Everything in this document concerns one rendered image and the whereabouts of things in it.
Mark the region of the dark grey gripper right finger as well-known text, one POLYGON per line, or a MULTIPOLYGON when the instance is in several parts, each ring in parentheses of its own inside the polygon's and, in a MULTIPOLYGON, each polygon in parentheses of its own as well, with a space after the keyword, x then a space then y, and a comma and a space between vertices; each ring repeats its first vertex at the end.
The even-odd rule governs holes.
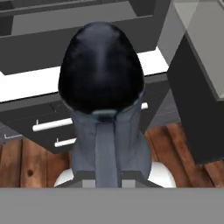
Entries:
POLYGON ((140 171, 122 171, 121 180, 122 180, 122 188, 143 188, 143 187, 159 188, 159 185, 145 179, 140 171))

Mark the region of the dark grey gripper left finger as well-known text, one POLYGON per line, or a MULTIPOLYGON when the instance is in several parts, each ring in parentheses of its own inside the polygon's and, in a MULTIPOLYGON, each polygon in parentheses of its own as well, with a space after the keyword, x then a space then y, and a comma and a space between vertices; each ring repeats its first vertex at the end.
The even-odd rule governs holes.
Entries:
POLYGON ((95 173, 93 171, 63 171, 55 182, 56 187, 95 188, 95 173))

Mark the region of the white round thing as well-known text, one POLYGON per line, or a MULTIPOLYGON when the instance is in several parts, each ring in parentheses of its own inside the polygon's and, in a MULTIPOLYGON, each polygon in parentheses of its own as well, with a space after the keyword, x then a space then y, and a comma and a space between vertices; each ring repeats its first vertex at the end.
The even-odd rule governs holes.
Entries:
POLYGON ((160 162, 153 162, 151 165, 149 181, 163 188, 176 188, 176 183, 169 169, 160 162))

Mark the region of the dark drawer front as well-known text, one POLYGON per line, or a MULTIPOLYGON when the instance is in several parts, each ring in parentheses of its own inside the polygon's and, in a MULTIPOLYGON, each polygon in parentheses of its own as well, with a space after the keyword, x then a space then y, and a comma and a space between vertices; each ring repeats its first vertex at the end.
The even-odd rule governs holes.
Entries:
POLYGON ((53 154, 70 151, 73 148, 74 144, 56 148, 54 147, 54 143, 57 141, 56 140, 57 138, 60 141, 76 138, 76 133, 75 133, 73 124, 54 128, 54 129, 42 130, 38 132, 34 132, 32 130, 32 126, 35 125, 36 123, 47 123, 47 122, 57 121, 57 120, 65 119, 65 118, 70 118, 70 117, 65 116, 63 118, 55 118, 55 117, 38 118, 31 125, 31 133, 32 133, 33 139, 37 142, 37 144, 41 145, 42 147, 52 152, 53 154))
MULTIPOLYGON (((141 111, 139 126, 143 133, 148 129, 153 116, 170 89, 166 73, 147 75, 144 77, 144 82, 143 101, 148 104, 148 108, 141 111)), ((58 93, 0 103, 0 122, 5 125, 28 119, 47 123, 69 117, 70 112, 58 93)))

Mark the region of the grey cupboard door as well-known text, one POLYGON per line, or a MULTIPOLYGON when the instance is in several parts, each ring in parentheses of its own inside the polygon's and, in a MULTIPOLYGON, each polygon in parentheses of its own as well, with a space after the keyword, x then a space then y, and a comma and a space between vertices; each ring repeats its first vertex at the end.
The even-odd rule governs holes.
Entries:
POLYGON ((11 129, 10 127, 0 122, 0 145, 3 145, 12 140, 17 140, 22 138, 20 137, 15 139, 4 139, 4 134, 6 134, 7 136, 19 135, 19 133, 17 133, 15 130, 11 129))

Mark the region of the dark tall cabinet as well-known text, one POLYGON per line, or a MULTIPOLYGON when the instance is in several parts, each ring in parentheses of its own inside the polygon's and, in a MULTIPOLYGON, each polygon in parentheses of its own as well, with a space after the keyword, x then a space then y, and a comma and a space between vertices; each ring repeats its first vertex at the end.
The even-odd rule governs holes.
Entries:
POLYGON ((174 4, 184 35, 168 80, 197 164, 224 160, 224 5, 222 0, 174 4))

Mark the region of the black and grey egg-shaped thing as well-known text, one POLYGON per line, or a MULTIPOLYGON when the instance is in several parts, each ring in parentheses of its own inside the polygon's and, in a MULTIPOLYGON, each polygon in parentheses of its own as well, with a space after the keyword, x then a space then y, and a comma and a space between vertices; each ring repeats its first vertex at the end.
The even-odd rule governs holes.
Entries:
POLYGON ((66 49, 58 88, 77 136, 73 175, 90 174, 97 188, 120 187, 126 178, 146 185, 151 152, 139 129, 144 73, 126 35, 105 22, 78 30, 66 49))

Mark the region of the dark wall cupboard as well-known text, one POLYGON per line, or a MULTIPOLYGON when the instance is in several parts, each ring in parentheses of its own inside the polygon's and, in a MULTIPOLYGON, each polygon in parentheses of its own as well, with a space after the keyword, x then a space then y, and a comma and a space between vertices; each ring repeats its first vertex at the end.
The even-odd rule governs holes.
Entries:
POLYGON ((171 0, 0 0, 0 72, 58 67, 73 35, 94 21, 119 27, 138 53, 152 51, 171 0))

